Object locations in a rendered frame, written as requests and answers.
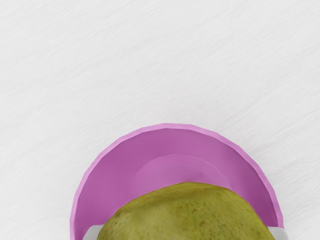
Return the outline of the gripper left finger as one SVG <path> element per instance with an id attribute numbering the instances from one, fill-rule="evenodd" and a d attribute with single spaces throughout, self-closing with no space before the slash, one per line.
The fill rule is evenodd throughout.
<path id="1" fill-rule="evenodd" d="M 101 230 L 101 225 L 91 226 L 83 236 L 82 240 L 97 240 L 100 230 Z"/>

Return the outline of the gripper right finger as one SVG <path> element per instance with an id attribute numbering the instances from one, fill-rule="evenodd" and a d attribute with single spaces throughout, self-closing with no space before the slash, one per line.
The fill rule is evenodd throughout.
<path id="1" fill-rule="evenodd" d="M 275 240 L 289 240 L 286 231 L 281 227 L 269 226 L 268 230 L 270 231 Z"/>

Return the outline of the green pear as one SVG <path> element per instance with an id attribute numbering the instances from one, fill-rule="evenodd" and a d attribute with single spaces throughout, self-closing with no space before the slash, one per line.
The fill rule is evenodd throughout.
<path id="1" fill-rule="evenodd" d="M 184 182 L 122 206 L 97 240 L 275 240 L 251 205 L 216 185 Z"/>

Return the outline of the pink bowl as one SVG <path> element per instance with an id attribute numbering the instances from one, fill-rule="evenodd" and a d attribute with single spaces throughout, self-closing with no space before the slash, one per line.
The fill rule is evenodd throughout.
<path id="1" fill-rule="evenodd" d="M 74 196 L 70 240 L 83 240 L 91 226 L 104 224 L 127 202 L 181 182 L 228 188 L 266 226 L 284 229 L 272 185 L 241 147 L 198 126 L 163 123 L 120 137 L 91 163 Z"/>

